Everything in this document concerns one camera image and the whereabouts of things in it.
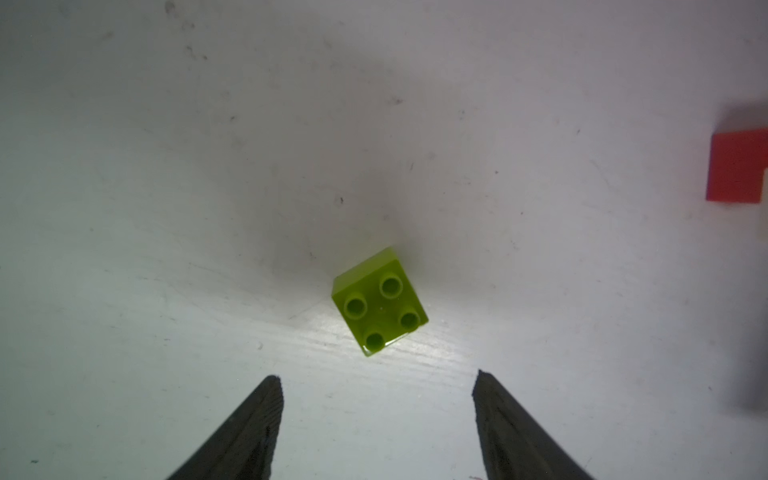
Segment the lime green lego brick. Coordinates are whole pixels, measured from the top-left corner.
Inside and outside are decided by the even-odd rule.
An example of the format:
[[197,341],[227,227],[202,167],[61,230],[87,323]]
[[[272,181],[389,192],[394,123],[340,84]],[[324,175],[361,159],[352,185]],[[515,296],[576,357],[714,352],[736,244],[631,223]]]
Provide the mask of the lime green lego brick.
[[423,305],[391,247],[337,276],[331,298],[367,357],[428,323]]

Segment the red lego brick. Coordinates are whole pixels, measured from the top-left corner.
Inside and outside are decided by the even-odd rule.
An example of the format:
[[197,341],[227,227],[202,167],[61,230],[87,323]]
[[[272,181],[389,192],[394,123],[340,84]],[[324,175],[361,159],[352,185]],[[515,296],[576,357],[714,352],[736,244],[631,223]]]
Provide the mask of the red lego brick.
[[713,134],[706,200],[759,204],[766,169],[766,128]]

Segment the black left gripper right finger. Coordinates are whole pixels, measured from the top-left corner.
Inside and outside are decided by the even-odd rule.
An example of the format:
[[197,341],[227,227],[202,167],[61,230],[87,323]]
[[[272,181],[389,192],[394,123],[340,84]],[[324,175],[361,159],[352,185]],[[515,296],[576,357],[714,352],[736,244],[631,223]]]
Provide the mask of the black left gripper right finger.
[[591,479],[492,374],[478,372],[472,398],[489,479]]

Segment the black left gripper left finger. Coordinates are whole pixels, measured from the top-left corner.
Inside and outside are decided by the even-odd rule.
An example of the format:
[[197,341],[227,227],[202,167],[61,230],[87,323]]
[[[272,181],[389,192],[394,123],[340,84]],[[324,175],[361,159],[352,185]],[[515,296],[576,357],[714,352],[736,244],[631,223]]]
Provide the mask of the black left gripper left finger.
[[281,381],[270,375],[170,477],[268,480],[283,408]]

